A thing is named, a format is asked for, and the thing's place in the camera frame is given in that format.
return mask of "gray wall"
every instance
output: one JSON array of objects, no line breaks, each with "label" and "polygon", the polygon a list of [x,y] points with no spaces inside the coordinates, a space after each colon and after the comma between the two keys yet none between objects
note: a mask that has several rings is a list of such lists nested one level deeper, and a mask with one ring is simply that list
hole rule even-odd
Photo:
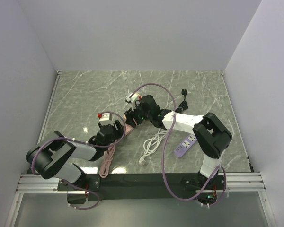
[{"label": "gray wall", "polygon": [[224,70],[260,0],[18,0],[57,70]]},{"label": "gray wall", "polygon": [[225,81],[252,164],[284,226],[284,0],[263,0]]},{"label": "gray wall", "polygon": [[55,79],[40,41],[15,0],[0,0],[0,227],[25,154],[36,144]]}]

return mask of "coiled white cable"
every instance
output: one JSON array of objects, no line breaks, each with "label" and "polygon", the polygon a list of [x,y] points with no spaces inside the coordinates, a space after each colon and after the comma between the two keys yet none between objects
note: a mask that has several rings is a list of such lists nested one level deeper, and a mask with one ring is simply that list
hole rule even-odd
[{"label": "coiled white cable", "polygon": [[144,153],[143,156],[139,159],[139,165],[141,166],[145,165],[146,163],[145,158],[156,152],[162,139],[166,138],[166,135],[167,135],[166,130],[159,129],[157,134],[155,134],[153,138],[148,139],[143,143]]}]

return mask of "black cable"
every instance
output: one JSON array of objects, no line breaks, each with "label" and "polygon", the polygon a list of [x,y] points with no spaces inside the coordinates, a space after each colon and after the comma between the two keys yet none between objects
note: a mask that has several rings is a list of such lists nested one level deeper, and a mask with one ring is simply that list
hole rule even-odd
[{"label": "black cable", "polygon": [[175,110],[175,112],[177,113],[181,113],[184,110],[188,109],[188,104],[186,101],[186,96],[187,96],[187,90],[186,89],[182,89],[182,95],[184,96],[184,100],[180,103],[179,107]]}]

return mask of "pink object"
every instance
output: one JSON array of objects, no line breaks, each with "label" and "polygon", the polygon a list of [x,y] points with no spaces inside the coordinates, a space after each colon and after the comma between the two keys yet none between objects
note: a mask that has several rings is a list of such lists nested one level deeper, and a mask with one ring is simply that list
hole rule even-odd
[{"label": "pink object", "polygon": [[[128,124],[125,127],[125,136],[133,130],[133,127],[129,126]],[[108,176],[109,167],[113,160],[113,155],[115,152],[115,146],[109,147],[107,151],[104,152],[104,162],[102,162],[100,167],[100,177],[105,178]]]}]

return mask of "purple cable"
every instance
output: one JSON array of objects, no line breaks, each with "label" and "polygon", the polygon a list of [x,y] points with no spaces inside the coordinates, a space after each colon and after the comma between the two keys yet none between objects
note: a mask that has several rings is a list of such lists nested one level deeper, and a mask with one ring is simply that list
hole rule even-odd
[{"label": "purple cable", "polygon": [[[164,90],[166,90],[166,91],[168,92],[168,94],[170,95],[170,97],[172,98],[172,101],[173,101],[173,103],[174,103],[174,111],[176,110],[176,108],[177,108],[177,106],[176,106],[176,101],[175,101],[175,98],[173,97],[172,93],[171,93],[166,87],[164,87],[164,86],[162,86],[162,85],[160,85],[160,84],[156,84],[156,83],[143,84],[143,85],[141,85],[140,87],[138,87],[138,88],[129,96],[129,98],[131,98],[131,97],[132,97],[138,90],[140,90],[142,87],[147,86],[147,85],[159,86],[159,87],[163,88]],[[168,138],[169,138],[169,136],[170,136],[170,134],[171,134],[171,131],[172,131],[172,129],[173,129],[175,123],[176,123],[176,114],[173,115],[173,118],[174,118],[174,120],[173,120],[172,125],[171,125],[171,127],[170,127],[170,129],[169,129],[169,131],[168,131],[168,133],[167,133],[167,135],[166,135],[166,138],[165,138],[164,144],[163,144],[163,150],[162,150],[161,166],[162,166],[162,175],[163,175],[164,184],[165,184],[165,186],[166,186],[168,192],[169,192],[169,193],[172,195],[172,197],[174,197],[175,199],[177,199],[177,200],[179,200],[179,201],[191,201],[191,200],[194,200],[196,197],[198,197],[198,196],[202,193],[202,191],[205,189],[205,187],[208,185],[209,181],[211,180],[212,176],[213,176],[213,175],[219,170],[219,168],[221,167],[222,170],[223,170],[223,173],[224,173],[224,189],[223,189],[223,192],[222,192],[221,196],[219,197],[219,199],[218,199],[216,202],[214,202],[213,204],[211,204],[210,206],[215,205],[215,204],[217,204],[217,203],[221,200],[221,198],[222,198],[223,195],[224,195],[225,189],[226,189],[226,172],[225,172],[225,169],[224,169],[222,166],[217,166],[217,167],[215,168],[215,170],[212,172],[212,174],[210,174],[210,176],[208,177],[207,181],[205,182],[205,184],[203,185],[203,187],[200,189],[200,191],[199,191],[196,195],[194,195],[193,197],[191,197],[191,198],[188,198],[188,199],[179,198],[178,196],[176,196],[176,195],[173,193],[173,191],[172,191],[172,190],[170,189],[170,187],[169,187],[169,184],[168,184],[168,182],[167,182],[166,175],[165,175],[165,169],[164,169],[164,154],[165,154],[165,147],[166,147],[166,144],[167,144],[167,140],[168,140]]]},{"label": "purple cable", "polygon": [[[118,117],[121,119],[121,121],[123,122],[123,125],[124,125],[124,126],[126,125],[124,119],[123,119],[119,114],[114,113],[114,112],[112,112],[112,111],[105,111],[105,112],[102,112],[101,114],[106,114],[106,113],[110,113],[110,114],[114,114],[114,115],[118,116]],[[40,175],[40,174],[36,173],[36,171],[35,171],[36,160],[37,160],[39,154],[41,153],[41,151],[42,151],[48,144],[50,144],[50,143],[52,143],[52,142],[54,142],[54,141],[57,141],[57,140],[66,140],[66,141],[72,141],[72,142],[75,142],[75,143],[84,144],[84,145],[88,145],[88,146],[96,147],[96,148],[109,148],[109,147],[112,147],[112,146],[115,146],[116,144],[118,144],[118,143],[120,142],[120,140],[123,139],[124,136],[125,136],[125,130],[124,130],[123,135],[121,136],[121,138],[120,138],[116,143],[110,144],[110,145],[108,145],[108,146],[93,145],[93,144],[90,144],[90,143],[87,143],[87,142],[83,142],[83,141],[79,141],[79,140],[73,140],[73,139],[67,138],[67,137],[58,137],[58,138],[54,138],[54,139],[52,139],[52,140],[49,140],[49,141],[47,141],[45,144],[43,144],[43,145],[39,148],[39,150],[37,151],[37,153],[35,154],[35,156],[34,156],[34,158],[33,158],[33,161],[32,161],[32,166],[31,166],[32,173],[33,173],[34,175]],[[65,181],[67,184],[69,184],[71,187],[73,187],[74,189],[92,193],[93,195],[96,195],[97,198],[98,198],[98,201],[97,201],[96,204],[94,204],[93,206],[91,206],[91,207],[86,207],[86,208],[77,208],[77,209],[79,209],[79,210],[88,210],[88,209],[91,209],[91,208],[93,208],[93,207],[95,207],[95,206],[97,206],[97,205],[99,204],[99,202],[100,202],[100,197],[99,197],[99,195],[98,195],[97,193],[95,193],[95,192],[93,192],[93,191],[90,191],[90,190],[83,189],[83,188],[79,188],[79,187],[73,185],[72,183],[70,183],[70,182],[68,182],[68,181],[66,181],[66,180],[64,180],[64,181]]]}]

